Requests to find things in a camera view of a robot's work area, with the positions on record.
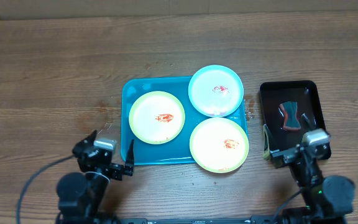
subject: wood grain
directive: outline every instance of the wood grain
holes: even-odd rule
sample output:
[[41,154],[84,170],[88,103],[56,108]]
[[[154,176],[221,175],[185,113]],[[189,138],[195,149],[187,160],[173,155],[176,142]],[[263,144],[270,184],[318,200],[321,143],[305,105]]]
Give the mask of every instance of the wood grain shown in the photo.
[[[30,175],[69,155],[106,114],[111,127],[101,134],[119,139],[125,82],[191,75],[210,64],[232,68],[244,84],[252,109],[245,164],[227,175],[196,164],[136,167],[111,184],[103,209],[122,218],[273,213],[297,187],[287,168],[262,159],[259,86],[313,80],[333,135],[333,156],[321,168],[355,181],[348,219],[358,223],[358,11],[0,22],[0,223],[14,223]],[[76,170],[68,161],[36,179],[23,223],[53,223],[56,183]],[[289,206],[299,205],[297,198]]]
[[0,0],[0,20],[358,10],[358,0]]

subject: green-rimmed plate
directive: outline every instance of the green-rimmed plate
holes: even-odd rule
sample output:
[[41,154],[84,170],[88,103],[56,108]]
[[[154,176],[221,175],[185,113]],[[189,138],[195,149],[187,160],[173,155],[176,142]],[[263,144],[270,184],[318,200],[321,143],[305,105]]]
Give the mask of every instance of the green-rimmed plate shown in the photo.
[[230,172],[244,163],[249,142],[244,130],[226,118],[210,118],[201,122],[191,134],[190,152],[204,169]]
[[129,112],[129,126],[141,141],[163,144],[174,139],[185,123],[180,101],[164,91],[152,91],[139,97]]

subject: teal tray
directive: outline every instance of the teal tray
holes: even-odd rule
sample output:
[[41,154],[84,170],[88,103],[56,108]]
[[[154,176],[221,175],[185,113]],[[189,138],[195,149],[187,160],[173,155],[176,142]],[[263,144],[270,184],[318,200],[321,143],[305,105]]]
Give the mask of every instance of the teal tray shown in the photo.
[[[191,76],[167,78],[140,78],[127,82],[122,88],[121,105],[121,156],[126,160],[133,139],[135,165],[194,163],[190,153],[190,136],[200,122],[210,118],[198,112],[190,102],[188,85]],[[129,112],[135,101],[151,91],[166,91],[177,97],[185,109],[185,125],[179,135],[165,144],[148,144],[139,140],[129,127]],[[225,118],[236,122],[248,136],[244,101],[235,112]]]

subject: black tray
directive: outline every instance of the black tray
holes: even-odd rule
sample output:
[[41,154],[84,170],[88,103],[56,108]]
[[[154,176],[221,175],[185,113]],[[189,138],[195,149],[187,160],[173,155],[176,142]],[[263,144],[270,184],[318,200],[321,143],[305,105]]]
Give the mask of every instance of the black tray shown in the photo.
[[[297,118],[301,122],[304,113],[315,128],[326,129],[323,112],[318,98],[317,86],[312,81],[293,82],[267,82],[260,86],[260,101],[265,125],[272,135],[272,139],[266,141],[270,151],[284,151],[301,143],[302,136],[308,129],[301,125],[299,131],[286,131],[282,129],[283,118],[278,109],[281,103],[296,101],[298,103]],[[331,157],[331,148],[328,145],[327,153],[321,159]]]

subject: black cable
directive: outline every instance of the black cable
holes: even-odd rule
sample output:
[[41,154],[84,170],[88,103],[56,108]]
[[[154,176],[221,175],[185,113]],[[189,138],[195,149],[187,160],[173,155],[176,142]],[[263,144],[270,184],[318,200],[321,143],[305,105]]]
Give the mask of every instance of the black cable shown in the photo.
[[62,215],[61,212],[59,212],[56,216],[55,224],[60,224],[60,216]]
[[313,162],[313,160],[309,161],[309,153],[307,150],[304,150],[301,152],[302,153],[302,162],[304,162],[305,166],[306,166],[306,169],[305,169],[305,187],[310,187],[310,184],[311,184],[311,163]]
[[22,206],[22,201],[23,201],[23,198],[24,198],[24,194],[25,192],[27,191],[27,189],[29,188],[31,182],[38,176],[40,175],[43,171],[45,171],[46,169],[50,168],[50,167],[53,167],[54,165],[56,164],[59,164],[61,162],[64,162],[66,160],[69,160],[71,158],[73,158],[74,155],[71,155],[71,156],[68,156],[68,157],[64,157],[63,159],[59,159],[55,162],[51,162],[50,164],[42,167],[40,170],[38,170],[35,174],[33,174],[30,179],[25,183],[23,189],[22,189],[22,192],[20,193],[20,197],[17,201],[17,205],[16,205],[16,223],[17,224],[20,224],[20,208]]
[[303,189],[300,189],[297,193],[293,194],[290,198],[288,198],[281,206],[279,206],[279,208],[274,213],[274,216],[272,218],[272,222],[275,223],[275,220],[278,217],[278,214],[280,213],[280,211],[283,210],[288,205],[288,203],[290,203],[290,201],[292,199],[294,199],[296,196],[298,196],[300,193],[302,193],[302,191],[303,191]]

